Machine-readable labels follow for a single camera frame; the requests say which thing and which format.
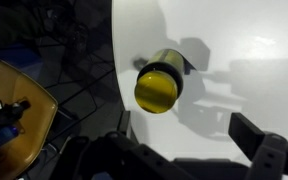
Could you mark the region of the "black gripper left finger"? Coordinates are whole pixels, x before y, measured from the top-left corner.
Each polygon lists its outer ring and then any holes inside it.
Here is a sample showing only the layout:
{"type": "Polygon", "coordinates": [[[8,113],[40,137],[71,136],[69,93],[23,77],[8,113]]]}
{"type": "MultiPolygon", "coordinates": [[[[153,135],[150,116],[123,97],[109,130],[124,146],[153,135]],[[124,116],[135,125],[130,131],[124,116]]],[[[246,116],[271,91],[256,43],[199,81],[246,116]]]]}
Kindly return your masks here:
{"type": "Polygon", "coordinates": [[[131,134],[130,115],[130,111],[122,111],[117,126],[117,131],[126,137],[129,137],[131,134]]]}

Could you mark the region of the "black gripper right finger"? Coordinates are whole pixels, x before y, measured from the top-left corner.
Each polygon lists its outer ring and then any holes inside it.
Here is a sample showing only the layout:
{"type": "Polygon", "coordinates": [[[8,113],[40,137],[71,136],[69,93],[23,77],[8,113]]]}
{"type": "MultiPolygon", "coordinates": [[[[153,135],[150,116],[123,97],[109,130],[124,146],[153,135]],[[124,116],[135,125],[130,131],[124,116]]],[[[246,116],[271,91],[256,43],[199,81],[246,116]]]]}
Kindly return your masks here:
{"type": "Polygon", "coordinates": [[[241,113],[232,113],[228,134],[243,154],[252,160],[265,133],[241,113]]]}

